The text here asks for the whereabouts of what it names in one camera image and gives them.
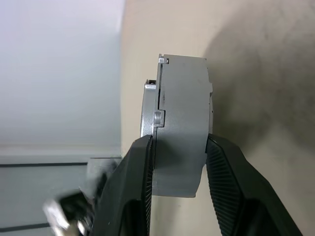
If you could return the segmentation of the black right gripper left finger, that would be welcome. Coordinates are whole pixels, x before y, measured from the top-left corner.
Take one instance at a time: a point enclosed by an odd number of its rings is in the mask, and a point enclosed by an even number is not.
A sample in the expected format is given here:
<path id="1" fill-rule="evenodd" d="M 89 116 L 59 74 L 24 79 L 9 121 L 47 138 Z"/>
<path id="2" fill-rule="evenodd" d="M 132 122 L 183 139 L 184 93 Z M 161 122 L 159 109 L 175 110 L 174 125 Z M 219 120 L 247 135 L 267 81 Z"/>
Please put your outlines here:
<path id="1" fill-rule="evenodd" d="M 94 235 L 150 234 L 153 158 L 152 137 L 133 142 L 126 156 L 96 197 Z"/>

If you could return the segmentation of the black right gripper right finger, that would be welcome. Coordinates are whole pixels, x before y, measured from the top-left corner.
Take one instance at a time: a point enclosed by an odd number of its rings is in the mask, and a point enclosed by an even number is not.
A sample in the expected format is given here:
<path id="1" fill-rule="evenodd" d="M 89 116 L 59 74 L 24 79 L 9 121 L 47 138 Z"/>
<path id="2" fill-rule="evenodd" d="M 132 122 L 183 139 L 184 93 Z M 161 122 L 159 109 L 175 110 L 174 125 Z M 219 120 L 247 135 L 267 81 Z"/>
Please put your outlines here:
<path id="1" fill-rule="evenodd" d="M 300 236 L 268 180 L 231 141 L 208 135 L 207 176 L 223 236 Z"/>

